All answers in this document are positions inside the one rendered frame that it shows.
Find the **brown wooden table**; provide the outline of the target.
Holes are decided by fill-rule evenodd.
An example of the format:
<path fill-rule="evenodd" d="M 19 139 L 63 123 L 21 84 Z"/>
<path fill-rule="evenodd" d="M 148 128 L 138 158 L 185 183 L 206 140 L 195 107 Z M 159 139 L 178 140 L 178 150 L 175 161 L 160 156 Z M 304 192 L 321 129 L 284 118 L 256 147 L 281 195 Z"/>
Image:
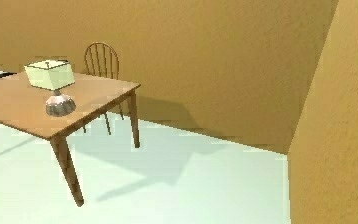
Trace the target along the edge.
<path fill-rule="evenodd" d="M 76 104 L 74 112 L 63 117 L 46 113 L 50 93 L 32 87 L 27 74 L 17 73 L 0 79 L 0 123 L 47 140 L 53 148 L 71 194 L 78 206 L 83 195 L 67 137 L 122 102 L 128 103 L 134 145 L 140 146 L 135 91 L 138 83 L 76 73 L 75 83 L 64 93 Z"/>

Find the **cream shade table lamp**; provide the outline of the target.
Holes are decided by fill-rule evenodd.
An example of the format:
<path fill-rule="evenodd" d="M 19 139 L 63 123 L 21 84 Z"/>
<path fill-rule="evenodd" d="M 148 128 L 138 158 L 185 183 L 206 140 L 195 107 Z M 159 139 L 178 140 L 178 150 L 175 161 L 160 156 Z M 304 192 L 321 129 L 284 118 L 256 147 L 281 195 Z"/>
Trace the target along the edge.
<path fill-rule="evenodd" d="M 48 115 L 62 117 L 76 109 L 74 100 L 61 93 L 61 89 L 75 83 L 71 64 L 67 60 L 46 59 L 26 64 L 24 69 L 32 87 L 52 92 L 45 103 Z"/>

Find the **brown wooden spindle chair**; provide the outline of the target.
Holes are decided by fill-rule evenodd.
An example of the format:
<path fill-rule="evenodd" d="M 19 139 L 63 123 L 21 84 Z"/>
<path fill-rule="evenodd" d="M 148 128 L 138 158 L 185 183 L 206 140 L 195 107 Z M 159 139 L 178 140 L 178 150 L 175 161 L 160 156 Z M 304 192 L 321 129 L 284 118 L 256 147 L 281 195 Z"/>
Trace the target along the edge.
<path fill-rule="evenodd" d="M 115 49 L 105 42 L 93 42 L 84 52 L 88 75 L 119 79 L 119 57 Z"/>

